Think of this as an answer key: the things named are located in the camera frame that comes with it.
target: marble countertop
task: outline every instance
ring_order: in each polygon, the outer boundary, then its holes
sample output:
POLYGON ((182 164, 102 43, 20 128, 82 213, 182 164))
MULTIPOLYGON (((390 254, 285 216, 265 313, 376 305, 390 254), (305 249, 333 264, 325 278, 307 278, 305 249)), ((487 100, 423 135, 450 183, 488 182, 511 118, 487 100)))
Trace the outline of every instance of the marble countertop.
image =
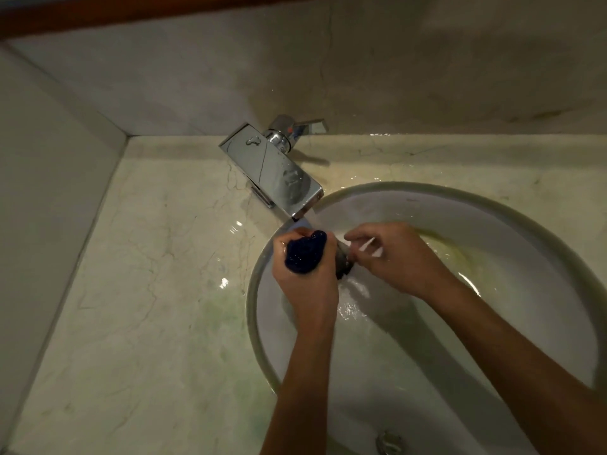
MULTIPOLYGON (((257 453, 275 397, 245 294, 285 218, 222 137, 136 137, 112 180, 10 448, 257 453)), ((563 239, 607 285, 607 136, 315 136, 291 157, 326 193, 402 180, 469 191, 563 239)))

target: hand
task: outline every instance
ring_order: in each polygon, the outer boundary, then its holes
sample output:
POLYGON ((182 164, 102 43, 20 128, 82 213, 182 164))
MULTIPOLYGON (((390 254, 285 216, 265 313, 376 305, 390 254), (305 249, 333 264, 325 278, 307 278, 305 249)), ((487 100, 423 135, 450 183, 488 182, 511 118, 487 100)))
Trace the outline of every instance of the hand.
POLYGON ((365 223, 345 234, 348 258, 401 292, 431 303, 438 292, 459 280, 405 222, 365 223), (364 251, 360 247, 371 241, 364 251), (380 257, 372 257, 380 247, 380 257))
POLYGON ((309 237, 314 230, 296 228, 274 239, 272 275, 293 306, 299 333, 333 328, 338 308, 338 279, 335 276, 337 239, 327 233, 327 244, 318 266, 307 274, 296 274, 285 266, 286 245, 291 240, 309 237))

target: person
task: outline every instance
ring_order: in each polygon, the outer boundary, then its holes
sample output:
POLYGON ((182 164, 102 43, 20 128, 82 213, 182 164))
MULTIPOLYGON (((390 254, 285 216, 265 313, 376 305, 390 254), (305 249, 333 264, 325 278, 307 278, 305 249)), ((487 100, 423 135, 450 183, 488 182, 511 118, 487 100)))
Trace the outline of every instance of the person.
MULTIPOLYGON (((294 274, 284 264, 286 244, 312 232, 298 228, 274 240, 273 275, 293 307, 297 338, 261 455, 326 451, 331 342, 339 298, 337 240, 328 233, 323 258, 308 274, 294 274)), ((412 226, 365 223, 345 239, 352 243, 349 258, 395 289, 421 298, 447 322, 541 455, 607 454, 607 406, 596 393, 461 283, 412 226), (381 256, 372 256, 380 247, 381 256)))

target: faucet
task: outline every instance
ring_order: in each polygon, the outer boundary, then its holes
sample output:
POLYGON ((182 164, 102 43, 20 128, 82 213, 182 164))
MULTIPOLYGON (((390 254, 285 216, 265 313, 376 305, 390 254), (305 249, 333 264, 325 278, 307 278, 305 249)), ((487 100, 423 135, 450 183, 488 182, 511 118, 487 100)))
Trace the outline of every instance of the faucet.
POLYGON ((321 185, 286 155, 303 135, 326 134, 323 119, 295 122, 279 114, 262 134, 244 123, 219 147, 251 181, 268 207, 278 206, 298 221, 324 195, 321 185))

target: white sink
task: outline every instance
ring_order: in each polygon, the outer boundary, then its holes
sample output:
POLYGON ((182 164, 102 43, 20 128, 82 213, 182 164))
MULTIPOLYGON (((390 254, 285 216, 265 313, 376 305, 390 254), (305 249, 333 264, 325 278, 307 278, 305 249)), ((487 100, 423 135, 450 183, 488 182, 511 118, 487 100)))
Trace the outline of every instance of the white sink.
MULTIPOLYGON (((353 187, 315 209, 338 237, 365 221, 412 223, 504 319, 583 383, 597 385, 604 290, 535 222, 482 197, 413 183, 353 187)), ((276 389, 296 328, 271 275, 271 252, 269 243, 255 267, 247 316, 257 359, 276 389)), ((358 266, 339 290, 328 420, 335 441, 375 455, 376 436, 389 429, 404 439, 407 454, 535 453, 464 346, 425 303, 358 266)))

